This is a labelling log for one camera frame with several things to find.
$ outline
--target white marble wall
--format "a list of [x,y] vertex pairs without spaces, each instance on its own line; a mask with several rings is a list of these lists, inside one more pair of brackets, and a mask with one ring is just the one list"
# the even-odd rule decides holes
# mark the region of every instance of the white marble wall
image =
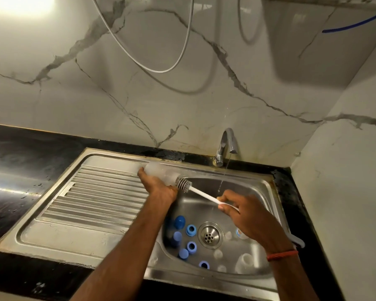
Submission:
[[[162,75],[127,57],[91,0],[0,10],[0,124],[208,155],[231,127],[236,158],[290,166],[376,46],[376,20],[321,30],[376,11],[237,2],[195,0],[185,56]],[[99,4],[137,59],[175,62],[189,0]]]
[[376,300],[376,49],[292,166],[346,300]]

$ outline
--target drain strainer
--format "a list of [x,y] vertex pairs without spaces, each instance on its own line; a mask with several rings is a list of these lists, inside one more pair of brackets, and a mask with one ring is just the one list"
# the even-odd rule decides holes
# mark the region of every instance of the drain strainer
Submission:
[[206,222],[199,227],[198,238],[204,247],[215,249],[223,242],[223,232],[217,224]]

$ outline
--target black granite countertop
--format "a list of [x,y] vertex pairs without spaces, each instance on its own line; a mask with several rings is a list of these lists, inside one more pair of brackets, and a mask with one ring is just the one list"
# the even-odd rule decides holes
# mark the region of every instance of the black granite countertop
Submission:
[[[212,165],[210,157],[197,154],[0,126],[0,238],[86,147]],[[290,170],[240,161],[231,161],[229,168],[274,176],[290,230],[306,243],[299,256],[316,293],[321,300],[343,300]],[[91,271],[70,264],[0,253],[0,291],[44,300],[68,300]],[[138,299],[147,298],[149,293],[170,291],[174,296],[182,293],[201,299],[241,299],[150,280],[144,280]]]

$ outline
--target chrome faucet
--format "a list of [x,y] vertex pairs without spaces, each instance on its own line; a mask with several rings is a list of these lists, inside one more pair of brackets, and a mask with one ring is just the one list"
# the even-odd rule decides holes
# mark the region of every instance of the chrome faucet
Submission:
[[223,154],[226,145],[230,146],[230,153],[237,154],[237,140],[235,139],[234,132],[231,128],[226,128],[223,132],[223,136],[221,137],[220,146],[215,155],[215,166],[221,167],[223,166]]

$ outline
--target running water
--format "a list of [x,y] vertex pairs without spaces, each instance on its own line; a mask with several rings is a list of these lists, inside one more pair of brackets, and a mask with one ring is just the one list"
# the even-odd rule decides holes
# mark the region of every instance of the running water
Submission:
[[[231,159],[231,153],[230,153],[230,155],[229,155],[229,160],[227,161],[227,165],[226,165],[226,169],[225,169],[225,171],[224,171],[224,173],[223,173],[223,177],[226,175],[227,168],[229,167],[230,159]],[[221,189],[221,185],[222,185],[223,182],[224,182],[224,181],[223,181],[223,179],[222,179],[221,182],[220,182],[220,186],[218,187],[218,190],[217,190],[217,194],[218,194],[218,196],[221,196],[221,194],[220,194],[220,189]]]

